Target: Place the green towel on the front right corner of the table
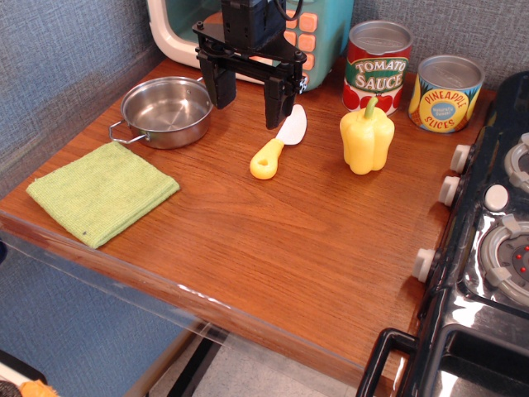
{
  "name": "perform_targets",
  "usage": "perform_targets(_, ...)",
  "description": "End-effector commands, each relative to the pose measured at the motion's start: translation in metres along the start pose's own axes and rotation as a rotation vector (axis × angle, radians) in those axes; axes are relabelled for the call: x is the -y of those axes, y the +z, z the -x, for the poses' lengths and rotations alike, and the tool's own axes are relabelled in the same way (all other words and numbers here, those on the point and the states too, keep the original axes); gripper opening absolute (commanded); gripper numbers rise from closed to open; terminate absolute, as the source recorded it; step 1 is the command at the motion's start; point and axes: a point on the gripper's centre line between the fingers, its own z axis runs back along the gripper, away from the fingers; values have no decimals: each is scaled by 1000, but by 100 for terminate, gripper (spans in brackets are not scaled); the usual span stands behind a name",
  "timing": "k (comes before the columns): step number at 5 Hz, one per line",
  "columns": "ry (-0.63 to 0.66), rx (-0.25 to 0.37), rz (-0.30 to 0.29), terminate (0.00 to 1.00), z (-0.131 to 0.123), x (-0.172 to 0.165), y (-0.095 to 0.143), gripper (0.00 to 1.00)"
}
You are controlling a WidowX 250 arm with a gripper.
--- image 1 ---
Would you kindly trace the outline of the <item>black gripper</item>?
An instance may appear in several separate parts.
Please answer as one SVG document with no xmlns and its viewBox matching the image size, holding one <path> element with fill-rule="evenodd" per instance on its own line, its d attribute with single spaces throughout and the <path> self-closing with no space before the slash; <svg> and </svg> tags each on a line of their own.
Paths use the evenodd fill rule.
<svg viewBox="0 0 529 397">
<path fill-rule="evenodd" d="M 285 1 L 222 1 L 221 11 L 193 25 L 198 35 L 197 51 L 220 59 L 240 60 L 241 74 L 253 78 L 254 57 L 293 67 L 293 83 L 278 77 L 264 82 L 266 127 L 275 129 L 293 109 L 296 93 L 307 87 L 303 64 L 307 56 L 284 37 L 286 25 L 297 21 L 303 11 L 298 1 L 293 10 Z M 201 62 L 201 71 L 213 105 L 226 108 L 236 98 L 236 74 L 209 61 Z"/>
</svg>

